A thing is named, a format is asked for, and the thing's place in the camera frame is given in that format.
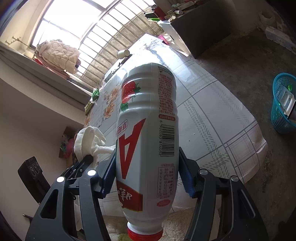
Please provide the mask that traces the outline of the red gift bag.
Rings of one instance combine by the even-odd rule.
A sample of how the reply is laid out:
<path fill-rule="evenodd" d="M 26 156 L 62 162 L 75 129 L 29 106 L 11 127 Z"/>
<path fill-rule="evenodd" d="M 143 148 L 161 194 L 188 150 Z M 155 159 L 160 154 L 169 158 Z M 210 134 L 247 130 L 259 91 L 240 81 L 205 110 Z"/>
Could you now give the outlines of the red gift bag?
<path fill-rule="evenodd" d="M 59 158 L 68 159 L 74 153 L 75 137 L 77 136 L 79 129 L 73 129 L 67 126 L 62 134 Z"/>

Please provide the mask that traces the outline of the white paper cup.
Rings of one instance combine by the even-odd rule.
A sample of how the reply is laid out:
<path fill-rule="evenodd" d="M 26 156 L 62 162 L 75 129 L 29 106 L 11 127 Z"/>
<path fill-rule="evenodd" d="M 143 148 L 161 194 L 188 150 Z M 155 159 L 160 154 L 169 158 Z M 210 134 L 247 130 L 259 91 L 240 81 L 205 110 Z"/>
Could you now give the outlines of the white paper cup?
<path fill-rule="evenodd" d="M 117 52 L 117 58 L 118 59 L 123 59 L 126 58 L 130 55 L 130 51 L 129 50 L 120 50 Z"/>

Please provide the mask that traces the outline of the white glove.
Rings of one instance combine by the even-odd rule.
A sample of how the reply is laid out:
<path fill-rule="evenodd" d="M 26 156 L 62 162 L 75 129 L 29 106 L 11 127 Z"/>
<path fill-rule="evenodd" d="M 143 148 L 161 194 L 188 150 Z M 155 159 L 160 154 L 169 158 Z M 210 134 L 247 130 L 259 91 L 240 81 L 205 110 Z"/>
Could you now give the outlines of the white glove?
<path fill-rule="evenodd" d="M 111 154 L 114 150 L 115 145 L 107 146 L 105 136 L 95 126 L 83 128 L 76 135 L 74 153 L 78 162 L 87 155 L 95 157 L 99 154 Z"/>

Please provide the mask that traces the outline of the silver data cable box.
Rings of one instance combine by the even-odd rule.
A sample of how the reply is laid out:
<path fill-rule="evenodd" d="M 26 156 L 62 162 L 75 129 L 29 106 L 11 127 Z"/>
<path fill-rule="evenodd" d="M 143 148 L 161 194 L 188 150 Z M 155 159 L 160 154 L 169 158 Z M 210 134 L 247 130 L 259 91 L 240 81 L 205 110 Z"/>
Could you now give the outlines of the silver data cable box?
<path fill-rule="evenodd" d="M 293 93 L 284 85 L 280 85 L 276 97 L 284 116 L 295 122 L 295 96 Z"/>

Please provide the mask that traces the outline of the pink quilted jacket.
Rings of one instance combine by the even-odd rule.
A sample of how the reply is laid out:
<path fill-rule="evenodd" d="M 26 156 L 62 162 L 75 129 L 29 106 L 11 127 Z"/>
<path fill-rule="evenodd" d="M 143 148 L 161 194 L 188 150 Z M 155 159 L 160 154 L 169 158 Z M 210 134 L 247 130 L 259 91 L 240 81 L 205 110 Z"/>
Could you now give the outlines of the pink quilted jacket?
<path fill-rule="evenodd" d="M 59 39 L 37 44 L 37 52 L 40 57 L 54 67 L 66 70 L 71 74 L 78 71 L 79 50 L 66 45 Z"/>

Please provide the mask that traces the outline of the white bottle red cap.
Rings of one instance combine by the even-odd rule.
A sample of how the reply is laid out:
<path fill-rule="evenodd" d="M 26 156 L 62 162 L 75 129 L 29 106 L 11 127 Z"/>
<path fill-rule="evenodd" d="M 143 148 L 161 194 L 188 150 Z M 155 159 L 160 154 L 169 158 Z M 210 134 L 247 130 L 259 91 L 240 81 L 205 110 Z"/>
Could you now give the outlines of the white bottle red cap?
<path fill-rule="evenodd" d="M 178 180 L 176 81 L 164 66 L 124 77 L 116 130 L 116 188 L 132 240 L 159 240 Z"/>

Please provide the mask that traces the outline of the green snack wrapper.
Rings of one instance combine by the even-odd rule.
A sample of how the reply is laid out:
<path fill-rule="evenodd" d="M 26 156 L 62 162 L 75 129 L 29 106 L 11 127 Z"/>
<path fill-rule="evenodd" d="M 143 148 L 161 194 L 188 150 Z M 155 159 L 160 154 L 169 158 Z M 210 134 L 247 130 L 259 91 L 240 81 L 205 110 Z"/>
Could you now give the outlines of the green snack wrapper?
<path fill-rule="evenodd" d="M 97 101 L 97 99 L 99 98 L 99 95 L 100 95 L 99 88 L 93 89 L 92 100 Z"/>

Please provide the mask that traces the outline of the pink cup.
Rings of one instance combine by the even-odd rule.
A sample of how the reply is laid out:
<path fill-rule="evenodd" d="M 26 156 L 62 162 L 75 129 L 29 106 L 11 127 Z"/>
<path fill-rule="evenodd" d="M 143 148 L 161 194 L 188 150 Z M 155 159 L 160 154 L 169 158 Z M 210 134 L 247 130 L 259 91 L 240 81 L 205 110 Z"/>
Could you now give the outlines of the pink cup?
<path fill-rule="evenodd" d="M 164 44 L 170 45 L 170 43 L 166 40 L 166 38 L 163 35 L 158 35 L 158 38 L 161 39 Z"/>

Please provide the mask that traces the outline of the teal mesh trash basket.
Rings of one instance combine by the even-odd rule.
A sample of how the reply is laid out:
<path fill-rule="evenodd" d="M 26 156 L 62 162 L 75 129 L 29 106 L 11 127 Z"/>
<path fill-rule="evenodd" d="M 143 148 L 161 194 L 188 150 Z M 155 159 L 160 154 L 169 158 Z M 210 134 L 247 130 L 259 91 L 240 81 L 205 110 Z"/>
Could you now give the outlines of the teal mesh trash basket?
<path fill-rule="evenodd" d="M 291 74 L 274 78 L 271 123 L 279 133 L 295 131 L 295 76 Z"/>

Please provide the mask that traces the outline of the floral table cloth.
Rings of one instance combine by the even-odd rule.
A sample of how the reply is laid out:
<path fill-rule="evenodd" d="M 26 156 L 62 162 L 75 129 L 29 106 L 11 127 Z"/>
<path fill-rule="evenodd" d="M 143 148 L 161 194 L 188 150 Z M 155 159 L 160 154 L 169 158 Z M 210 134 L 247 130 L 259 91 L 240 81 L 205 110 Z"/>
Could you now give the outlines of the floral table cloth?
<path fill-rule="evenodd" d="M 85 125 L 98 127 L 106 144 L 114 145 L 122 79 L 135 66 L 159 63 L 176 79 L 179 144 L 185 155 L 215 176 L 249 181 L 263 164 L 268 145 L 243 103 L 194 59 L 156 37 L 143 35 L 130 53 L 126 63 L 115 63 L 117 71 L 100 90 Z"/>

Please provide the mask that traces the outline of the yellow-green snack packet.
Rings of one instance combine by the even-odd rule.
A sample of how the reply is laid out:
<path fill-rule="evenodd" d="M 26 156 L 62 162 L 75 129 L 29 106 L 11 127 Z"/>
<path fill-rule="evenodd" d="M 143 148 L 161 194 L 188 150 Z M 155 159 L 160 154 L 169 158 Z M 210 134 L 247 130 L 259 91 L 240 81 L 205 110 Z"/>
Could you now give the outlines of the yellow-green snack packet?
<path fill-rule="evenodd" d="M 85 115 L 88 115 L 88 113 L 91 111 L 92 107 L 94 106 L 94 101 L 90 100 L 85 106 Z"/>

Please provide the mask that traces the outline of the red canister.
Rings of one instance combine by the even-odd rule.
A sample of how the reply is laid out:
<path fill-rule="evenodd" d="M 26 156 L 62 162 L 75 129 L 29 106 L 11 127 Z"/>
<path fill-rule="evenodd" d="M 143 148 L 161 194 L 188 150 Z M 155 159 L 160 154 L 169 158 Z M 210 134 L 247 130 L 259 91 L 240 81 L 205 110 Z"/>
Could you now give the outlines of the red canister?
<path fill-rule="evenodd" d="M 152 10 L 154 14 L 161 20 L 164 21 L 166 18 L 166 14 L 163 12 L 163 10 L 159 6 L 153 6 Z"/>

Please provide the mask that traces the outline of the dark cabinet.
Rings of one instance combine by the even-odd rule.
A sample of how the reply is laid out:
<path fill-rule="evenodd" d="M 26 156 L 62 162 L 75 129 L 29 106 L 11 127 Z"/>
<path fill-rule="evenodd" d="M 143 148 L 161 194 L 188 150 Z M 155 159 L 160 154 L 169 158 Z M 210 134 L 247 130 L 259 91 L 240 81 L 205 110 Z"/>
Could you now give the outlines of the dark cabinet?
<path fill-rule="evenodd" d="M 230 17 L 224 1 L 206 1 L 171 25 L 195 59 L 231 34 Z"/>

